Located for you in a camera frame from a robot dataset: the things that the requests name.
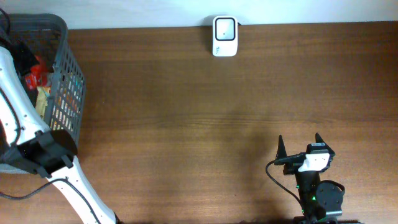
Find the yellow snack bag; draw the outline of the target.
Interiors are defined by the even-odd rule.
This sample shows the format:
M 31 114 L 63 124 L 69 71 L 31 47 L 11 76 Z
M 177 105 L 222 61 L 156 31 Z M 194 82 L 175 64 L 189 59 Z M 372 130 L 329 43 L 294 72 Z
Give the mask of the yellow snack bag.
M 45 110 L 48 106 L 47 99 L 50 96 L 51 88 L 48 86 L 38 86 L 37 87 L 38 95 L 35 105 L 35 110 L 40 116 L 41 119 L 44 119 Z

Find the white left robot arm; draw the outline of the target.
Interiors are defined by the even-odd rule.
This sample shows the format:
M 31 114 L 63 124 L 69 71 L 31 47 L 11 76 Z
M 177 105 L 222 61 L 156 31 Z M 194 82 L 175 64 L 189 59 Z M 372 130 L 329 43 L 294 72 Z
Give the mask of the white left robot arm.
M 117 215 L 100 199 L 85 177 L 71 132 L 76 130 L 68 114 L 76 101 L 68 101 L 82 88 L 62 89 L 62 107 L 51 110 L 59 129 L 51 128 L 32 106 L 17 75 L 15 63 L 31 52 L 22 43 L 1 46 L 1 127 L 6 151 L 1 162 L 30 174 L 39 174 L 61 191 L 83 223 L 119 223 Z

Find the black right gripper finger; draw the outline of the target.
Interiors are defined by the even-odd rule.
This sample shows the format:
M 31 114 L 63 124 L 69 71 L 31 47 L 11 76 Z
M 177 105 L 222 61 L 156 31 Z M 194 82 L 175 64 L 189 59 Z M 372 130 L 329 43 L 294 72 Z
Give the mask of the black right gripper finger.
M 287 152 L 285 150 L 285 144 L 282 135 L 279 135 L 276 159 L 283 159 L 287 157 Z
M 324 143 L 324 140 L 322 139 L 319 133 L 315 133 L 315 142 L 319 144 Z

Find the red Hacks candy bag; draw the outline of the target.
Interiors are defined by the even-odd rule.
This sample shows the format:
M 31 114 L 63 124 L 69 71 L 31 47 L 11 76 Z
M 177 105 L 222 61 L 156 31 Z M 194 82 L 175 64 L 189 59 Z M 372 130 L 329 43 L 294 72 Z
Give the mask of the red Hacks candy bag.
M 34 90 L 37 87 L 50 87 L 51 80 L 50 76 L 52 72 L 47 67 L 45 61 L 39 57 L 35 56 L 38 64 L 30 68 L 30 73 L 25 76 L 25 82 L 29 90 Z

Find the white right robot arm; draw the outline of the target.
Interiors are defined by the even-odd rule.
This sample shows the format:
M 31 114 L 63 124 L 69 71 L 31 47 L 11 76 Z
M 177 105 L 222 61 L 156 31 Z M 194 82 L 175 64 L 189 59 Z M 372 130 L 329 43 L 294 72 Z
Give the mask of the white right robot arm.
M 294 223 L 337 223 L 342 215 L 345 187 L 332 180 L 321 180 L 320 174 L 331 166 L 334 150 L 316 133 L 315 142 L 305 152 L 287 155 L 279 136 L 274 164 L 283 166 L 284 175 L 294 175 L 302 215 Z

